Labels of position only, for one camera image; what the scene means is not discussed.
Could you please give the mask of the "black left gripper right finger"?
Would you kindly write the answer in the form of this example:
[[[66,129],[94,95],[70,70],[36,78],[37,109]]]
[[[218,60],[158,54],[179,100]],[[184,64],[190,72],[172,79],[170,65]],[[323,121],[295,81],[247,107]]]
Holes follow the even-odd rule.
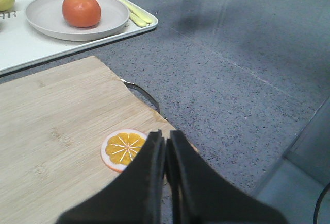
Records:
[[[287,223],[280,211],[215,172],[179,130],[166,141],[166,177],[174,223]]]

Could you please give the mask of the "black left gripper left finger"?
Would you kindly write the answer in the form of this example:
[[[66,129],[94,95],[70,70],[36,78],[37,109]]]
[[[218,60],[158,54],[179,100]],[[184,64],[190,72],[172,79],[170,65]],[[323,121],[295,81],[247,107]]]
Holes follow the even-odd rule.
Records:
[[[121,174],[96,195],[61,214],[57,223],[160,223],[164,164],[162,132],[150,132]]]

